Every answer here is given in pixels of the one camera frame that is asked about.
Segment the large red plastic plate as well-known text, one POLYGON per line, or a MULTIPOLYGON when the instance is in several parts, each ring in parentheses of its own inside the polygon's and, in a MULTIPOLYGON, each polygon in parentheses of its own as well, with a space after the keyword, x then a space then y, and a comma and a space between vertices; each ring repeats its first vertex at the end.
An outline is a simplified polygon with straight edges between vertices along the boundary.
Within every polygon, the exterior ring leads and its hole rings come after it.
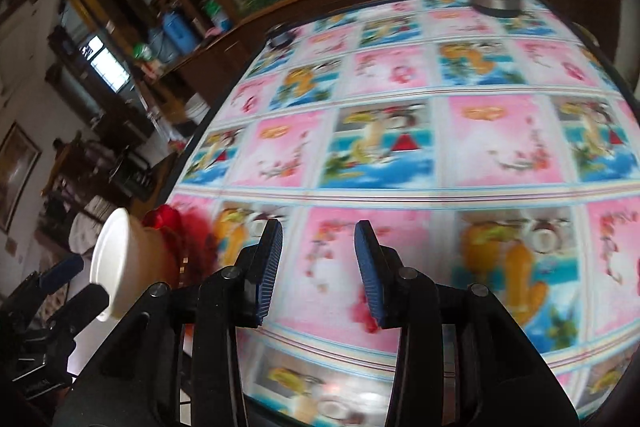
POLYGON ((160 232, 178 265, 178 286, 204 281, 218 268, 213 218, 188 202, 163 204, 145 213, 142 225, 160 232))

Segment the white paper bowl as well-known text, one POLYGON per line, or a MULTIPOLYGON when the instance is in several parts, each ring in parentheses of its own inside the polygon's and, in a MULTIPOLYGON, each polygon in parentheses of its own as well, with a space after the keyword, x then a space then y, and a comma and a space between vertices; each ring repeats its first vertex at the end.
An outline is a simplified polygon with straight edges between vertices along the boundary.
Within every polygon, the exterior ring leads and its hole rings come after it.
POLYGON ((176 287, 179 269, 162 234, 145 228, 125 208, 114 210, 104 222, 94 245, 89 282, 102 286, 110 302, 96 318, 120 320, 153 284, 176 287))

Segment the chair with striped cushion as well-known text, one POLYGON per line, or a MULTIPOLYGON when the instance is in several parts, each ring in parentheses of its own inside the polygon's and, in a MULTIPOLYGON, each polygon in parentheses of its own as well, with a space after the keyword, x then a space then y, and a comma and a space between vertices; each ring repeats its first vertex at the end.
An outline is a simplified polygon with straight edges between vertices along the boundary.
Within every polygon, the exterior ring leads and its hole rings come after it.
POLYGON ((116 158, 111 150, 99 141, 86 139, 80 131, 64 142, 70 143, 70 153, 63 160, 54 160, 41 195, 52 196, 73 213, 68 247, 74 254, 86 255, 96 246, 106 218, 122 197, 111 184, 116 158))

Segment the seated person in background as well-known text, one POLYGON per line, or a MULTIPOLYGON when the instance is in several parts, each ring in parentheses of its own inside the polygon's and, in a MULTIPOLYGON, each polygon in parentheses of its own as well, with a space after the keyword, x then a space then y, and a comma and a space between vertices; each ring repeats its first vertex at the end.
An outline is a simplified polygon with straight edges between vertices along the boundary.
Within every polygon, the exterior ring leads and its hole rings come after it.
POLYGON ((54 159, 56 161, 65 159, 68 153, 70 153, 70 143, 64 142, 60 138, 54 139, 52 145, 55 151, 54 159))

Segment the white plastic bucket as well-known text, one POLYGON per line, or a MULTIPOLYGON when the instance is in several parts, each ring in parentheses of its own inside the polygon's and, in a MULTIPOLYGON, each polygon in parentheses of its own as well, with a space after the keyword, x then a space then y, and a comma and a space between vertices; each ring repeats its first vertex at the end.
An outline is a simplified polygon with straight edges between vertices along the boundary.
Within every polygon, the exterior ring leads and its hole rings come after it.
POLYGON ((186 117, 193 121, 197 126, 201 124, 203 119, 206 117, 209 112, 209 105, 197 94, 195 93, 192 98, 189 98, 184 104, 184 113, 186 113, 186 117))

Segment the floral tablecloth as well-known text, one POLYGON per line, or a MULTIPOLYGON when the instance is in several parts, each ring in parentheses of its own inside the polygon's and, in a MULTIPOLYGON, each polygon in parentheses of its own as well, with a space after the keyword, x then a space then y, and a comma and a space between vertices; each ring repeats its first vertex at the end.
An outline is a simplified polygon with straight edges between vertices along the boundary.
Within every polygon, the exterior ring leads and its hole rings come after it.
POLYGON ((379 426, 399 335, 376 324, 357 222, 437 283, 488 286, 580 417, 639 347, 639 105, 538 0, 470 0, 297 28, 224 96, 168 202, 213 218, 218 268, 270 219, 269 315, 239 347, 247 398, 313 426, 379 426))

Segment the grey thermos jug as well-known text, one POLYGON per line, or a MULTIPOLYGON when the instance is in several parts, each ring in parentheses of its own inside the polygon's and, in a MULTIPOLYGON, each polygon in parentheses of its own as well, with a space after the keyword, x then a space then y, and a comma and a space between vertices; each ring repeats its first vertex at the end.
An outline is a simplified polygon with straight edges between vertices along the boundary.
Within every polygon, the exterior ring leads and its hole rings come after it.
POLYGON ((148 32, 149 46, 154 54, 163 64, 170 65, 175 63, 180 57, 180 53, 176 46, 169 39, 163 28, 150 28, 148 32))

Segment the small black device on table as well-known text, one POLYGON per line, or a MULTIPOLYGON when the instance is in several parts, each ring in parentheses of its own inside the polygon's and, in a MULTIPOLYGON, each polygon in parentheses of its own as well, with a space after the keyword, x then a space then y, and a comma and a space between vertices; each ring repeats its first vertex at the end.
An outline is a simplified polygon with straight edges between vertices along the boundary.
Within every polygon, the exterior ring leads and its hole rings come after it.
POLYGON ((266 45, 270 50, 282 50, 297 39, 297 29, 286 25, 273 26, 267 32, 266 45))

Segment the blue thermos jug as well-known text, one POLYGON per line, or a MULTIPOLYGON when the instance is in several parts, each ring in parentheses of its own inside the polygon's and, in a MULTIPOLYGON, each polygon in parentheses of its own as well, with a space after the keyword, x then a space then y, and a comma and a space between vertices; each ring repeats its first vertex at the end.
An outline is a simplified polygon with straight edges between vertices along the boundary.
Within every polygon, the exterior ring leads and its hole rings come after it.
POLYGON ((198 38, 180 14, 166 12, 162 22, 165 34, 182 55, 189 55, 198 47, 198 38))

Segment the framed wall painting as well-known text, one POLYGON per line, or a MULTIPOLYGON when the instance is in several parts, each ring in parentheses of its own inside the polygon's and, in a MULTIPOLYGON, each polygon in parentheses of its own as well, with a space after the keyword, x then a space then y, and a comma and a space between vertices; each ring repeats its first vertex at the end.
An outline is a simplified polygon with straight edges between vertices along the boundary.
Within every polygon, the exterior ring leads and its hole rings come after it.
POLYGON ((0 150, 0 225, 4 234, 9 234, 17 204, 40 155, 37 144, 14 122, 0 150))

